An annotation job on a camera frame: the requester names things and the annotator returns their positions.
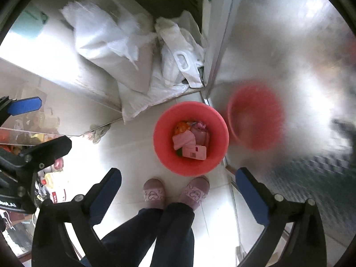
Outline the pink slipper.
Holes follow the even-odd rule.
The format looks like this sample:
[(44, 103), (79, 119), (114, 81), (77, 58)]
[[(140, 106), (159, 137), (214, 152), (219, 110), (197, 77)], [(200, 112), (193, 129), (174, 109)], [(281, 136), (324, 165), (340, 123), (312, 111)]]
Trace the pink slipper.
[(166, 194), (162, 181), (151, 178), (145, 182), (142, 190), (146, 208), (164, 209)]
[(179, 196), (179, 203), (185, 204), (193, 211), (197, 210), (210, 190), (209, 180), (205, 176), (192, 179)]

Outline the red plastic trash bin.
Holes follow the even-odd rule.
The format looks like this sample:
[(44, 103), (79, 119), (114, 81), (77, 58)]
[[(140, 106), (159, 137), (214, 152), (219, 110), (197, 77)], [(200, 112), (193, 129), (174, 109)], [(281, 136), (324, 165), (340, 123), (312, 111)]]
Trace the red plastic trash bin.
[[(175, 135), (180, 121), (191, 129)], [(160, 162), (171, 172), (198, 177), (222, 161), (229, 144), (229, 132), (222, 116), (212, 107), (195, 101), (178, 103), (158, 119), (153, 146)]]

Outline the left pink slipper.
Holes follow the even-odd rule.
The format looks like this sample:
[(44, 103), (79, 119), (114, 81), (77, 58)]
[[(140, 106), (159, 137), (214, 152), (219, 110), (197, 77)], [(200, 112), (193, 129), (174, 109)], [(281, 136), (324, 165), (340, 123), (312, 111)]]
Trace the left pink slipper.
[(151, 178), (145, 182), (142, 190), (146, 208), (164, 209), (166, 194), (162, 181)]

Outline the right pink slipper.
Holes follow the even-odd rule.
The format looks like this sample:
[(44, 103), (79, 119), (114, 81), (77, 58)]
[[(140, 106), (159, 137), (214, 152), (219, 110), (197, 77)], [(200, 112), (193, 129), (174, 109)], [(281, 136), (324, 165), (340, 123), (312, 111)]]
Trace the right pink slipper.
[(185, 204), (193, 211), (197, 210), (210, 190), (209, 180), (205, 176), (192, 179), (179, 196), (179, 203)]

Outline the right leg blue jeans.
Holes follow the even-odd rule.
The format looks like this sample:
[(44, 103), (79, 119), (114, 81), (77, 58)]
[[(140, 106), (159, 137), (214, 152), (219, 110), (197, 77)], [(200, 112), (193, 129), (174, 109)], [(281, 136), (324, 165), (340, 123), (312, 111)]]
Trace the right leg blue jeans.
[(169, 204), (158, 225), (151, 266), (193, 266), (195, 214), (181, 202)]

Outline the white plastic shopping bag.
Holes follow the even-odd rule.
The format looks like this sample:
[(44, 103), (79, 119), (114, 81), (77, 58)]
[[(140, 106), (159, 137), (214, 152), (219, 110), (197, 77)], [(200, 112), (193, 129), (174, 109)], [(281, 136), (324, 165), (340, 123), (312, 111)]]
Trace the white plastic shopping bag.
[(192, 14), (184, 10), (177, 18), (157, 18), (154, 25), (161, 45), (161, 71), (166, 86), (186, 81), (192, 89), (203, 87), (203, 38)]

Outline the orange transparent snack bag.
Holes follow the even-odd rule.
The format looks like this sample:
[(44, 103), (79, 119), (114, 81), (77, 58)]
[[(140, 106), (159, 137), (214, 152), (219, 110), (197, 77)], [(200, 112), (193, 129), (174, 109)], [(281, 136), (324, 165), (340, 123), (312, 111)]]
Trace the orange transparent snack bag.
[(176, 127), (174, 129), (174, 134), (178, 135), (178, 134), (182, 134), (186, 131), (189, 131), (191, 129), (191, 126), (189, 123), (185, 122), (185, 121), (180, 121), (176, 124)]

